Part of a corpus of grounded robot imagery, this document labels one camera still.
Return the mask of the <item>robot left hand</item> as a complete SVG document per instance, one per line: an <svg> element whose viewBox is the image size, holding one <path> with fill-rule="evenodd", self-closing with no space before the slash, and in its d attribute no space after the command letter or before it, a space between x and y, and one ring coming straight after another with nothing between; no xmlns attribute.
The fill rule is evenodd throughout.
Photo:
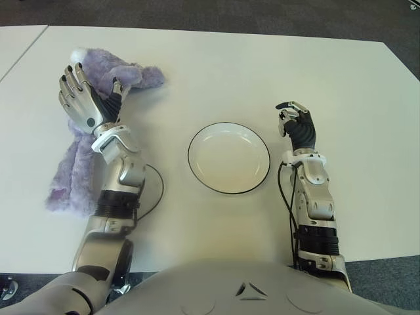
<svg viewBox="0 0 420 315"><path fill-rule="evenodd" d="M123 100L123 87L114 77L109 96L102 98L89 82L83 66L68 66L59 79L58 99L69 118L79 129L93 134L103 124L115 123Z"/></svg>

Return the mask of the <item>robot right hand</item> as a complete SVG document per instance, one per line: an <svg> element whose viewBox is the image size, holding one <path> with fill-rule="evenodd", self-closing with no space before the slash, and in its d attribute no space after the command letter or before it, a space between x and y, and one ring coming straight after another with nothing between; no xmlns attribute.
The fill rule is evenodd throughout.
<svg viewBox="0 0 420 315"><path fill-rule="evenodd" d="M314 152L316 130L309 110L297 101L282 102L276 109L280 135L289 136L293 150Z"/></svg>

